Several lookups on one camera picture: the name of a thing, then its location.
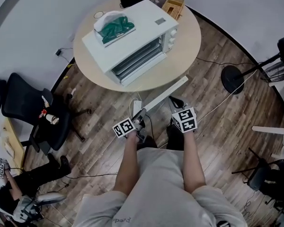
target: wooden floor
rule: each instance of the wooden floor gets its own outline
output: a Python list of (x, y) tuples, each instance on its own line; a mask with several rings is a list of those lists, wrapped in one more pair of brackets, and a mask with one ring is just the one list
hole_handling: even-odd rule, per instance
[[(202, 43), (198, 57), (219, 63), (250, 62), (247, 56), (229, 39), (205, 21), (198, 18)], [(244, 71), (251, 65), (240, 65)], [(183, 96), (195, 107), (197, 118), (201, 119), (214, 109), (228, 93), (224, 90), (220, 75), (223, 66), (196, 59), (187, 76), (189, 81), (178, 89), (174, 95)], [(112, 126), (129, 116), (129, 103), (137, 93), (120, 93), (101, 88), (89, 81), (78, 69), (72, 66), (67, 73), (68, 78), (62, 80), (56, 93), (66, 95), (74, 88), (76, 92), (71, 108), (79, 111), (91, 108), (91, 116), (84, 115), (74, 120), (77, 129), (87, 138), (81, 143), (73, 133), (69, 134), (62, 148), (54, 152), (56, 157), (66, 155), (72, 166), (70, 176), (98, 175), (116, 173), (121, 163), (124, 140), (116, 138)], [(146, 105), (171, 84), (156, 90), (140, 92)], [(152, 119), (154, 136), (157, 144), (162, 145), (166, 139), (165, 128), (170, 120), (170, 111), (166, 102), (153, 108), (149, 115)], [(282, 146), (282, 136), (253, 132), (252, 125), (284, 126), (284, 111), (275, 92), (260, 79), (257, 72), (245, 84), (244, 90), (237, 96), (231, 96), (216, 111), (204, 118), (196, 132), (198, 152), (205, 172), (206, 182), (221, 188), (226, 198), (243, 211), (247, 200), (254, 191), (243, 181), (241, 174), (231, 172), (252, 167), (257, 164), (256, 158), (248, 151), (251, 147), (267, 161), (272, 161), (271, 153), (278, 153)], [(146, 128), (151, 133), (150, 122), (146, 119)], [(32, 169), (47, 163), (42, 153), (35, 153), (31, 148), (28, 153), (25, 169)], [(47, 218), (57, 224), (71, 226), (80, 206), (80, 200), (86, 193), (102, 194), (112, 189), (115, 176), (81, 178), (70, 180), (63, 178), (44, 185), (40, 192), (61, 190), (67, 195), (63, 203), (43, 209)], [(269, 226), (277, 216), (272, 204), (265, 205), (269, 197), (256, 192), (247, 207), (250, 215), (246, 215), (249, 226)], [(55, 226), (44, 219), (39, 226)]]

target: gray t-shirt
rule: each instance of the gray t-shirt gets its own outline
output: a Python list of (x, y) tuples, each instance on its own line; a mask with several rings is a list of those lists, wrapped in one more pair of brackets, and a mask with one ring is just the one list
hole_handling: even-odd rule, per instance
[(129, 196), (110, 191), (84, 195), (74, 227), (215, 227), (221, 220), (246, 227), (240, 212), (220, 189), (184, 191), (183, 151), (138, 151), (140, 178)]

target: white toaster oven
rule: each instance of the white toaster oven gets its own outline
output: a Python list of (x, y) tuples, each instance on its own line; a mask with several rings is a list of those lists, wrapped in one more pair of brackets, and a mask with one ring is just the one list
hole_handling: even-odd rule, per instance
[(178, 22), (149, 0), (122, 12), (133, 20), (134, 31), (107, 47), (99, 43), (94, 31), (82, 40), (101, 70), (125, 87), (167, 57)]

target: black office chair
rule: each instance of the black office chair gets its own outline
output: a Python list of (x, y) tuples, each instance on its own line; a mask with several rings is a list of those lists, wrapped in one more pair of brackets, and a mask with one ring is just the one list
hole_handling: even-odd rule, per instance
[[(44, 109), (42, 96), (50, 105), (46, 108), (48, 114), (59, 118), (55, 125), (45, 117), (39, 119)], [(0, 80), (0, 108), (3, 116), (19, 119), (34, 126), (26, 143), (33, 145), (37, 152), (41, 149), (46, 155), (50, 148), (58, 150), (62, 146), (70, 129), (83, 142), (85, 139), (75, 130), (71, 121), (83, 113), (91, 114), (90, 109), (71, 113), (62, 96), (53, 95), (48, 89), (36, 90), (16, 73), (11, 74), (7, 83)]]
[(247, 185), (251, 189), (253, 189), (254, 191), (258, 191), (260, 189), (261, 185), (265, 182), (266, 177), (268, 176), (268, 174), (271, 170), (270, 165), (276, 164), (279, 167), (280, 170), (284, 171), (284, 160), (282, 159), (282, 160), (277, 160), (277, 161), (274, 161), (274, 162), (271, 162), (271, 163), (267, 163), (264, 158), (260, 158), (251, 148), (248, 148), (248, 149), (259, 160), (258, 165), (256, 167), (253, 167), (253, 168), (249, 168), (249, 169), (245, 169), (245, 170), (241, 170), (241, 171), (237, 171), (237, 172), (232, 172), (231, 174), (236, 174), (236, 173), (244, 174), (244, 172), (254, 170), (250, 177), (247, 177), (244, 174), (244, 176), (246, 176), (248, 178), (248, 180), (244, 183), (247, 183)]

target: round table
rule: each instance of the round table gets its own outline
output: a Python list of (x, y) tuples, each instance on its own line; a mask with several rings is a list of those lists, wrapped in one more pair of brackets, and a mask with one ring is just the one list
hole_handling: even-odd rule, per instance
[(96, 7), (82, 22), (74, 39), (74, 57), (81, 72), (97, 85), (121, 92), (134, 92), (163, 86), (184, 74), (195, 60), (201, 45), (200, 26), (193, 13), (184, 6), (173, 48), (167, 53), (167, 58), (138, 77), (130, 85), (123, 87), (107, 77), (95, 62), (85, 47), (82, 38), (94, 29), (99, 12), (122, 10), (120, 0), (110, 0)]

